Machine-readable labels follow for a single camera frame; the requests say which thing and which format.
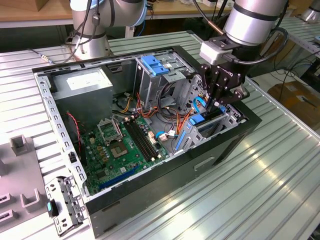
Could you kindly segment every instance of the blue cable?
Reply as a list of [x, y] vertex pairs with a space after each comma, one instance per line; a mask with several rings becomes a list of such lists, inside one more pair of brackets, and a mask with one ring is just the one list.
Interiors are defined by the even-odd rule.
[[200, 111], [199, 111], [199, 108], [197, 107], [197, 100], [201, 103], [201, 105], [202, 105], [203, 107], [206, 106], [206, 102], [205, 102], [205, 100], [203, 100], [203, 99], [202, 99], [201, 97], [199, 97], [199, 96], [196, 96], [196, 97], [193, 99], [193, 107], [194, 107], [194, 109], [196, 110], [196, 112], [199, 113]]
[[165, 132], [164, 131], [159, 131], [156, 135], [155, 135], [155, 138], [157, 139], [161, 134], [164, 134]]
[[144, 31], [144, 29], [145, 29], [145, 22], [146, 22], [146, 20], [143, 21], [142, 29], [141, 29], [141, 31], [139, 32], [139, 34], [137, 35], [137, 37], [139, 37], [139, 36], [142, 34], [142, 32]]

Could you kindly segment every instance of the red wire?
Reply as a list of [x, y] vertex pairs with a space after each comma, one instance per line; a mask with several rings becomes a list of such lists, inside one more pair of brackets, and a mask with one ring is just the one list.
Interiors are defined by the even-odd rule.
[[79, 152], [81, 152], [80, 132], [79, 132], [79, 126], [78, 126], [77, 120], [75, 119], [74, 116], [72, 116], [71, 113], [67, 112], [66, 114], [68, 114], [68, 115], [72, 118], [72, 120], [74, 121], [74, 124], [75, 124], [75, 127], [76, 127], [76, 133], [77, 133], [77, 135], [78, 135]]

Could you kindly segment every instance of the blue pcie slot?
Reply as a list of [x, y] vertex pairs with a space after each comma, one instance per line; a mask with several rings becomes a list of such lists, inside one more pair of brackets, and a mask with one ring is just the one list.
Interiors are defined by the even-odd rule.
[[113, 178], [113, 179], [111, 179], [111, 180], [109, 180], [109, 181], [106, 181], [106, 182], [100, 184], [100, 185], [99, 185], [99, 189], [101, 190], [101, 189], [110, 187], [110, 186], [112, 186], [113, 184], [116, 184], [117, 182], [120, 182], [121, 180], [130, 177], [131, 175], [135, 174], [135, 171], [136, 171], [136, 169], [137, 169], [138, 167], [139, 167], [139, 165], [136, 166], [136, 167], [134, 167], [134, 168], [132, 168], [130, 171], [127, 171], [127, 172], [121, 174], [120, 176], [117, 176], [117, 177], [115, 177], [115, 178]]

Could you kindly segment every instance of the aluminum extrusion table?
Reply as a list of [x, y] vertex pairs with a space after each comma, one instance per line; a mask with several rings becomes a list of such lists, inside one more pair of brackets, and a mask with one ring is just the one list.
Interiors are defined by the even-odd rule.
[[287, 17], [282, 20], [280, 27], [287, 30], [289, 39], [307, 50], [311, 54], [320, 51], [320, 44], [314, 41], [316, 36], [320, 36], [320, 23], [307, 23], [298, 17]]
[[[110, 41], [116, 54], [181, 45], [199, 62], [200, 40], [176, 32]], [[63, 46], [38, 49], [63, 61]], [[31, 68], [29, 51], [0, 53], [0, 142], [32, 137], [44, 182], [65, 175]], [[320, 138], [249, 79], [243, 102], [262, 123], [227, 160], [99, 239], [307, 239], [320, 223]], [[47, 213], [0, 239], [59, 239]], [[62, 239], [93, 239], [88, 220]]]

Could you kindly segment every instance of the blue plastic clip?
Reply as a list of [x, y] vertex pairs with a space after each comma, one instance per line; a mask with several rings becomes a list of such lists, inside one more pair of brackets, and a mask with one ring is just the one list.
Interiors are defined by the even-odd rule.
[[155, 76], [169, 73], [169, 69], [165, 68], [161, 62], [152, 55], [142, 56], [141, 61]]

